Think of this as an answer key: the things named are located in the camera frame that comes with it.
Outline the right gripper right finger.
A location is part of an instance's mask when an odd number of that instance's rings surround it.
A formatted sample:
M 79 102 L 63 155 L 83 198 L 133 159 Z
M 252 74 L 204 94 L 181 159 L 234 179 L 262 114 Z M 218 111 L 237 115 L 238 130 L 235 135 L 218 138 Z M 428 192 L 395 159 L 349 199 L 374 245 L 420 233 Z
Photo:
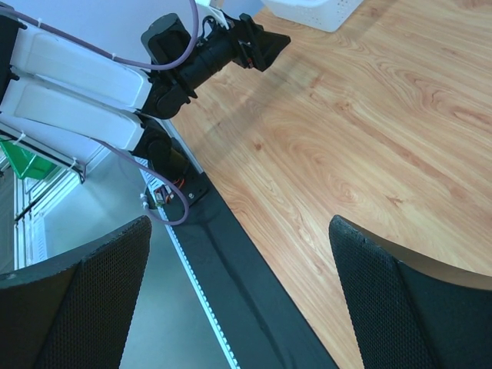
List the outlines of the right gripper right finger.
M 489 368 L 491 278 L 335 215 L 328 235 L 365 368 Z

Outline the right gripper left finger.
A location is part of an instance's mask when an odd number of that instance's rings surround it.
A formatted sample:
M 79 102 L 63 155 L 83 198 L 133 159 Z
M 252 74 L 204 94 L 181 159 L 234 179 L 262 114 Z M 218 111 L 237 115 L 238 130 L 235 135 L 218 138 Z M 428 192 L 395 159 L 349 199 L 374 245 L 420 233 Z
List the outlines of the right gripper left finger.
M 3 368 L 118 368 L 152 225 L 141 216 L 87 244 L 1 275 Z

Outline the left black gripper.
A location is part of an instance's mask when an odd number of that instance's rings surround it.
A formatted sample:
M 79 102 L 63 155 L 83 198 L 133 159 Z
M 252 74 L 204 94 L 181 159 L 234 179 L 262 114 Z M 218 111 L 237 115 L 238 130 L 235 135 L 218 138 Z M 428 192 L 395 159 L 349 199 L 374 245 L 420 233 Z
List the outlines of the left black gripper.
M 266 32 L 245 13 L 226 20 L 230 28 L 210 15 L 203 18 L 202 27 L 209 27 L 210 32 L 200 35 L 190 59 L 180 67 L 181 80 L 189 89 L 195 90 L 231 62 L 266 71 L 291 43 L 288 35 Z

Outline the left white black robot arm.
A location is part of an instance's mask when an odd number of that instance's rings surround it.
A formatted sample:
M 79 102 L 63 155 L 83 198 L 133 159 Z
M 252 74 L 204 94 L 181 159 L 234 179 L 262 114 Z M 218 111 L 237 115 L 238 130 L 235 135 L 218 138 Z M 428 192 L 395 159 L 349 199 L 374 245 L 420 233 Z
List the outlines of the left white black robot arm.
M 266 71 L 291 41 L 247 14 L 195 24 L 211 30 L 189 31 L 175 13 L 155 20 L 141 37 L 150 61 L 139 64 L 2 6 L 1 111 L 101 141 L 180 181 L 190 163 L 161 120 L 224 66 Z

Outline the white perforated plastic basket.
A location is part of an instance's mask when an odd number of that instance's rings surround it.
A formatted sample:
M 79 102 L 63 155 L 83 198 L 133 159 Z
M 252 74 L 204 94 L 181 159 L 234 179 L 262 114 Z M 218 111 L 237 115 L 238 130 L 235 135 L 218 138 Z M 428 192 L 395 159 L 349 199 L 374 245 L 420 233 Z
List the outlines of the white perforated plastic basket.
M 363 0 L 264 0 L 263 4 L 277 17 L 335 32 L 363 3 Z

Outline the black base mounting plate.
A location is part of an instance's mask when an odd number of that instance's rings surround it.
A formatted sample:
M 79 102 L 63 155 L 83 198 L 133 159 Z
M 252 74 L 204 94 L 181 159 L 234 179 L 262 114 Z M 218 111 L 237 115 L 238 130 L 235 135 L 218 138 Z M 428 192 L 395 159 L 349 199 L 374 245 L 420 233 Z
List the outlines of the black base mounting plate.
M 168 232 L 231 367 L 335 368 L 208 176 L 186 180 L 190 214 Z

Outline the green object beyond frame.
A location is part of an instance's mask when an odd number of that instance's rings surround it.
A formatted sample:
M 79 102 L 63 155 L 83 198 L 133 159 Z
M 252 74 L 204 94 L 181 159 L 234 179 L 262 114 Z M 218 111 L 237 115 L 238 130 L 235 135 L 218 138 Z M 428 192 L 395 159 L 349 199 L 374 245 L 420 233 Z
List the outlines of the green object beyond frame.
M 18 145 L 14 145 L 10 141 L 1 140 L 1 148 L 14 173 L 20 180 L 25 180 L 26 178 L 43 180 L 57 168 L 50 161 Z

